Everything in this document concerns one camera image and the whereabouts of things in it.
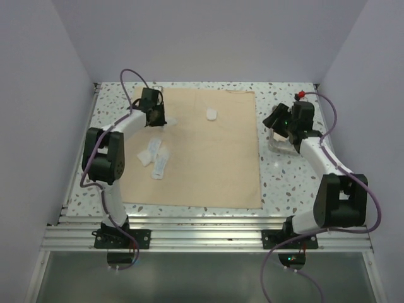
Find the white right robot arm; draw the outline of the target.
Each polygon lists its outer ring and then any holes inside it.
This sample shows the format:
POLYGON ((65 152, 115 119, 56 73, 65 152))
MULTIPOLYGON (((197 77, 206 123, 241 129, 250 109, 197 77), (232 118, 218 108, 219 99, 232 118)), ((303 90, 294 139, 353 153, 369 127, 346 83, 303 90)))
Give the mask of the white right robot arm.
POLYGON ((367 191, 362 186, 367 185, 367 178, 363 174, 348 176, 352 172, 338 163, 323 134, 313 129, 314 112, 310 102, 297 101, 291 107, 280 103, 263 121, 265 127, 287 138, 320 178, 312 209, 288 217, 281 231, 271 237, 291 248, 297 247, 306 233, 365 223, 367 191))

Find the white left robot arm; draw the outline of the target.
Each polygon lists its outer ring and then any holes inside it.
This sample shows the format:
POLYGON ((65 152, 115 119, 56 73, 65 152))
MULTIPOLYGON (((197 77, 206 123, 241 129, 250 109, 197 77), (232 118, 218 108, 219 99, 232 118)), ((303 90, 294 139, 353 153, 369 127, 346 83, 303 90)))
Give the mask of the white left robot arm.
POLYGON ((112 228, 109 240, 116 247, 126 247, 131 240, 131 232, 124 228, 128 215, 119 184, 126 164, 125 140, 146 127, 162 127, 166 123, 162 92, 144 88, 141 97, 129 103, 128 112, 121 118, 86 132, 80 186, 95 186, 100 191, 102 225, 112 228))

